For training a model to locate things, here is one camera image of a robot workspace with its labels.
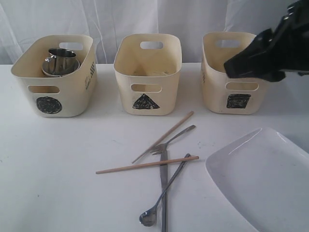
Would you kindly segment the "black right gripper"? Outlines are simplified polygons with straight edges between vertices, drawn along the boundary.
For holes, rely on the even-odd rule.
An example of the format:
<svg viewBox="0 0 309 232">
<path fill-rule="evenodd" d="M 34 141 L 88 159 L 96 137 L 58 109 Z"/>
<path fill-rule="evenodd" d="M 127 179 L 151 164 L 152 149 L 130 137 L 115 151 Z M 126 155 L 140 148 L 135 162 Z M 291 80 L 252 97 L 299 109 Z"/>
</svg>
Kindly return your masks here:
<svg viewBox="0 0 309 232">
<path fill-rule="evenodd" d="M 280 82 L 285 72 L 309 74 L 309 2 L 287 7 L 275 30 L 260 32 L 248 46 L 224 63 L 229 78 Z"/>
</svg>

